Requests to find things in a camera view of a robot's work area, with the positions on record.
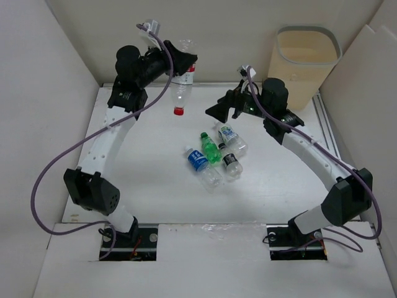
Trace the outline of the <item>red label clear bottle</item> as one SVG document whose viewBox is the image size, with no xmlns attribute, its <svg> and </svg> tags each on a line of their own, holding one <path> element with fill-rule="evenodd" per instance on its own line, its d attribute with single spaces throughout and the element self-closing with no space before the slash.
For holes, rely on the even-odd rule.
<svg viewBox="0 0 397 298">
<path fill-rule="evenodd" d="M 191 39 L 179 40 L 179 50 L 196 54 L 197 43 Z M 195 63 L 182 75 L 172 79 L 169 87 L 172 103 L 174 104 L 174 115 L 184 115 L 184 107 L 190 99 L 195 74 Z"/>
</svg>

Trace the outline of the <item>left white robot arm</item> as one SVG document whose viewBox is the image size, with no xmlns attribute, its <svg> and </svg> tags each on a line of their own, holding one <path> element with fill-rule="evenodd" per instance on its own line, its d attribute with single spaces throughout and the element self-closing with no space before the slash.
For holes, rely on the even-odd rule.
<svg viewBox="0 0 397 298">
<path fill-rule="evenodd" d="M 133 227 L 136 218 L 120 202 L 120 191 L 110 182 L 110 175 L 128 131 L 138 120 L 134 112 L 142 109 L 148 95 L 147 85 L 163 74 L 182 76 L 197 61 L 192 46 L 174 46 L 164 41 L 167 50 L 150 47 L 141 54 L 127 45 L 117 51 L 117 76 L 107 102 L 104 132 L 94 138 L 86 157 L 76 169 L 67 169 L 63 179 L 74 204 L 101 214 L 117 231 L 117 239 L 125 246 L 138 240 Z"/>
</svg>

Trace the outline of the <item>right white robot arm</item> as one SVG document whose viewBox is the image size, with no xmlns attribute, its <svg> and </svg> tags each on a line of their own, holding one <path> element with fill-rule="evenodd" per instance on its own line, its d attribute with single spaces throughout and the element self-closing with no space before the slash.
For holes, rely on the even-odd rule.
<svg viewBox="0 0 397 298">
<path fill-rule="evenodd" d="M 262 118 L 266 132 L 299 157 L 328 190 L 319 206 L 289 220 L 287 237 L 290 242 L 302 244 L 311 232 L 330 226 L 341 227 L 371 208 L 368 191 L 372 188 L 372 174 L 365 168 L 354 169 L 319 143 L 307 139 L 310 132 L 304 121 L 287 108 L 288 90 L 282 80 L 266 79 L 261 94 L 256 96 L 245 84 L 240 81 L 205 113 L 224 124 L 230 109 L 234 109 L 234 119 L 242 113 Z"/>
</svg>

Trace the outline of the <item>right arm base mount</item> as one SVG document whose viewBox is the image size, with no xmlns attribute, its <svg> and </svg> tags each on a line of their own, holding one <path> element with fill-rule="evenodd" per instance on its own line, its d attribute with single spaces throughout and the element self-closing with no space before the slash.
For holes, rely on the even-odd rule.
<svg viewBox="0 0 397 298">
<path fill-rule="evenodd" d="M 269 246 L 272 261 L 328 260 L 321 230 L 302 234 L 291 220 L 267 224 L 262 242 Z"/>
</svg>

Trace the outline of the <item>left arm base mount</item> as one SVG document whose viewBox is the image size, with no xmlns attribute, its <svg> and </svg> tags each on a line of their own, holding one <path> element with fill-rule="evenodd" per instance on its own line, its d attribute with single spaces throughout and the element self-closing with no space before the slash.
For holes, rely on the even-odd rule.
<svg viewBox="0 0 397 298">
<path fill-rule="evenodd" d="M 158 225 L 139 225 L 133 236 L 117 232 L 112 249 L 111 228 L 100 228 L 99 233 L 102 236 L 100 261 L 156 261 Z"/>
</svg>

